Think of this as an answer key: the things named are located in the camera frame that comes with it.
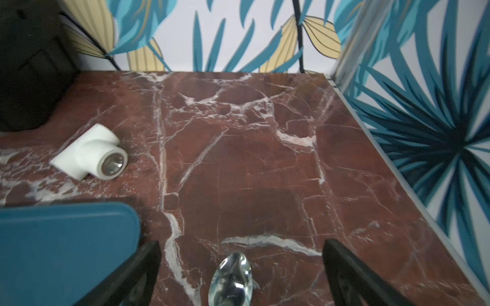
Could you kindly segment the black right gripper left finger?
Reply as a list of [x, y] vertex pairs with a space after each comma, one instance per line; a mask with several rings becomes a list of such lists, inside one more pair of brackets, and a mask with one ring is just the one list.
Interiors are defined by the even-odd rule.
[[149, 305], [162, 252], [157, 240], [139, 247], [76, 305]]

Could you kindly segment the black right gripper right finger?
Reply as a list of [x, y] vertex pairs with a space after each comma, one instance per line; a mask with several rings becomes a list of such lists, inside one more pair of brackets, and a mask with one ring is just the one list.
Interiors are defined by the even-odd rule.
[[322, 259], [335, 305], [413, 305], [340, 241], [325, 240]]

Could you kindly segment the spoon with panda handle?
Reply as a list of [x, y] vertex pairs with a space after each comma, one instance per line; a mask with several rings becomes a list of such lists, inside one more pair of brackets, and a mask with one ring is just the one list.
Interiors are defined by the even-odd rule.
[[242, 252], [228, 255], [211, 280], [209, 305], [251, 305], [253, 274], [250, 262]]

